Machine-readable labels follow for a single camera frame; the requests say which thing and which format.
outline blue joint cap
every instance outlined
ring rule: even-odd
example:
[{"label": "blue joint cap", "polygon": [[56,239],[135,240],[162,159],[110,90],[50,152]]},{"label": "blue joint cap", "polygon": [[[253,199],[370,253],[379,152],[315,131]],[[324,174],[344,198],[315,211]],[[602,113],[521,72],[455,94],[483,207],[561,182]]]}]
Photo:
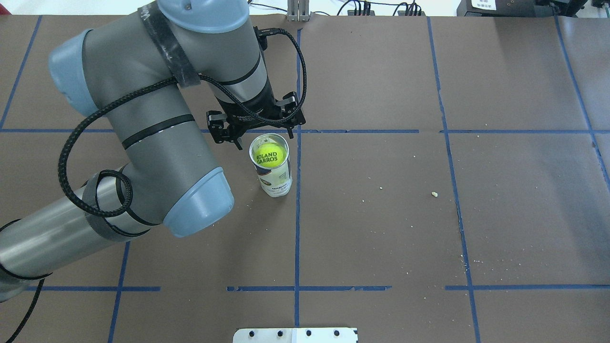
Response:
[{"label": "blue joint cap", "polygon": [[250,16],[244,0],[157,0],[174,24],[204,34],[222,34],[246,23]]},{"label": "blue joint cap", "polygon": [[95,106],[82,66],[82,47],[85,36],[93,29],[67,40],[49,55],[49,72],[55,86],[82,115],[89,116],[98,110]]},{"label": "blue joint cap", "polygon": [[217,167],[191,187],[171,208],[163,224],[176,237],[185,237],[207,228],[231,209],[235,200],[224,177]]}]

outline can label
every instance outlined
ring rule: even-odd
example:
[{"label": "can label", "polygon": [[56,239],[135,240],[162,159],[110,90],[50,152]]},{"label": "can label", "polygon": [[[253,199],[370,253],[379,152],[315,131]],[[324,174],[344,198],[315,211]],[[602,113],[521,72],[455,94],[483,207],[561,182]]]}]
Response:
[{"label": "can label", "polygon": [[[273,149],[261,149],[269,144]],[[279,134],[260,135],[250,145],[250,159],[259,175],[260,186],[273,198],[286,195],[292,185],[289,153],[286,139]]]}]

